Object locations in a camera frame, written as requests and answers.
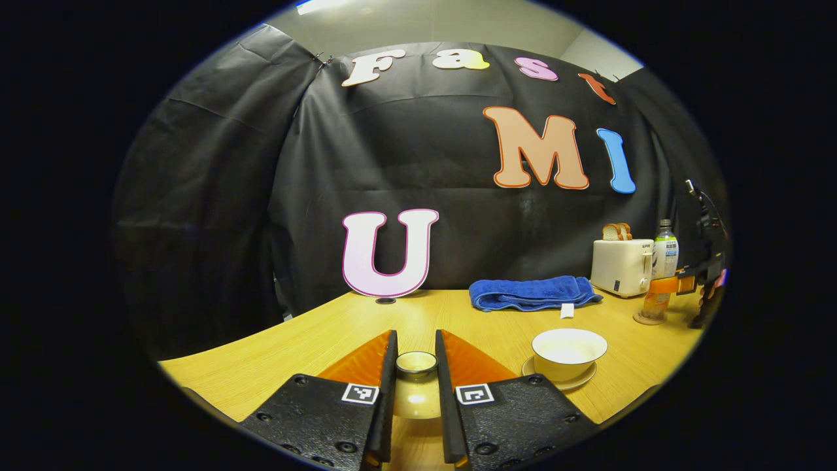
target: yellow letter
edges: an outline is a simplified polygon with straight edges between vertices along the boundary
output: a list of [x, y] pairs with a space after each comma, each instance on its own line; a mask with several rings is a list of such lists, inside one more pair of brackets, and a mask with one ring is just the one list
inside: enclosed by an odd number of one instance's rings
[[482, 54], [471, 49], [448, 49], [436, 53], [438, 58], [433, 65], [440, 69], [466, 69], [482, 70], [490, 64], [482, 59]]
[[531, 182], [523, 171], [521, 153], [527, 160], [537, 181], [547, 184], [552, 174], [552, 161], [558, 161], [555, 183], [566, 189], [585, 189], [590, 185], [581, 167], [575, 141], [575, 123], [563, 116], [549, 116], [543, 137], [537, 135], [529, 121], [514, 108], [489, 106], [482, 112], [497, 126], [500, 140], [500, 172], [494, 181], [505, 188], [521, 188]]
[[352, 74], [349, 78], [343, 81], [343, 86], [352, 86], [371, 82], [381, 75], [375, 72], [375, 68], [383, 71], [389, 69], [393, 64], [393, 57], [402, 58], [407, 55], [404, 49], [389, 50], [386, 52], [379, 52], [377, 54], [362, 55], [356, 57], [352, 62], [355, 63], [355, 68], [352, 69]]

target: water bottle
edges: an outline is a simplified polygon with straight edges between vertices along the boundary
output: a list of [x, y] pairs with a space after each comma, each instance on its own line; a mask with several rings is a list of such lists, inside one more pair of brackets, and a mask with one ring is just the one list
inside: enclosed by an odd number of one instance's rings
[[[651, 279], [673, 277], [677, 271], [677, 259], [680, 256], [680, 247], [677, 245], [677, 238], [671, 231], [671, 220], [660, 220], [660, 233], [654, 239], [654, 250], [651, 256]], [[642, 317], [661, 320], [665, 309], [669, 306], [670, 292], [649, 292], [645, 296], [642, 306]]]

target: table surface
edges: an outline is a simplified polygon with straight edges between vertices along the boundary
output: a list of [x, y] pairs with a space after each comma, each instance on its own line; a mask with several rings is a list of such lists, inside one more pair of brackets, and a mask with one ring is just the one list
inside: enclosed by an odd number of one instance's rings
[[[623, 299], [594, 290], [604, 300], [576, 308], [575, 317], [565, 319], [556, 309], [484, 313], [473, 308], [467, 290], [419, 290], [393, 304], [350, 292], [247, 338], [160, 365], [180, 386], [241, 422], [292, 375], [318, 375], [389, 329], [398, 331], [400, 353], [434, 352], [436, 329], [445, 329], [518, 374], [533, 355], [531, 340], [539, 333], [586, 329], [603, 336], [608, 351], [588, 383], [564, 394], [601, 423], [672, 375], [703, 331], [686, 327], [686, 320], [698, 311], [698, 292], [672, 295], [666, 322], [643, 325], [633, 320], [642, 296]], [[443, 460], [441, 421], [394, 417], [392, 460], [383, 467], [453, 469]]]

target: white toaster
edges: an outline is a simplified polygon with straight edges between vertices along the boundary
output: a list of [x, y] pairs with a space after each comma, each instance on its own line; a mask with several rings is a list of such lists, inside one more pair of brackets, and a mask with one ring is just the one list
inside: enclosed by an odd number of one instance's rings
[[590, 283], [623, 298], [648, 292], [654, 241], [594, 241]]

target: folded towel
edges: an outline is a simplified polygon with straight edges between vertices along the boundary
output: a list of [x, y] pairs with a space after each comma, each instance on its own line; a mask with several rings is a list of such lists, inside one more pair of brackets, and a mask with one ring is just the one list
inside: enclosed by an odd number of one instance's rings
[[569, 275], [531, 282], [479, 280], [468, 291], [474, 307], [485, 312], [505, 308], [519, 311], [560, 309], [563, 303], [572, 303], [579, 308], [603, 299], [603, 296], [593, 292], [587, 278]]

